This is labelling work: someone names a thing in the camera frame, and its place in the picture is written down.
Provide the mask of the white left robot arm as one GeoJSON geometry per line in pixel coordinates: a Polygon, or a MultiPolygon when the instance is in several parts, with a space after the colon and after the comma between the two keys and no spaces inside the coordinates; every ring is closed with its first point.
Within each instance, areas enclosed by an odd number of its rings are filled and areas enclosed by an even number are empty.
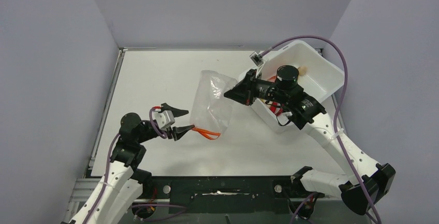
{"type": "Polygon", "coordinates": [[[139,168],[147,151],[143,143],[155,138],[177,141],[189,131],[208,140],[218,139],[231,119],[232,106],[226,92],[237,83],[224,74],[204,70],[191,110],[162,103],[149,110],[146,120],[134,112],[125,114],[107,151],[102,178],[68,223],[118,223],[151,187],[151,173],[139,168]]]}

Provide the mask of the clear zip top bag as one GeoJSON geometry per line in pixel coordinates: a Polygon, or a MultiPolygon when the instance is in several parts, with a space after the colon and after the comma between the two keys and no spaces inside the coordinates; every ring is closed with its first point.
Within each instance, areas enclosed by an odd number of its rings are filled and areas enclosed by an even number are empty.
{"type": "Polygon", "coordinates": [[[228,128],[233,101],[224,94],[237,84],[237,80],[213,70],[203,70],[195,94],[189,123],[193,131],[208,140],[218,139],[228,128]]]}

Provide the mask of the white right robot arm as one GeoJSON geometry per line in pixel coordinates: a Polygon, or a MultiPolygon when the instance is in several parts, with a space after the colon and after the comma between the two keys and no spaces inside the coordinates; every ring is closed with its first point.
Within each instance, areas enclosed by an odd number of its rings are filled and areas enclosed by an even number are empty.
{"type": "Polygon", "coordinates": [[[256,69],[248,70],[236,85],[251,106],[256,100],[275,102],[293,124],[313,138],[340,166],[342,174],[320,172],[303,167],[293,175],[295,195],[317,192],[337,197],[354,213],[367,214],[385,196],[396,175],[389,163],[379,163],[362,151],[345,133],[336,129],[323,105],[299,84],[299,70],[291,65],[278,68],[275,80],[263,80],[256,69]]]}

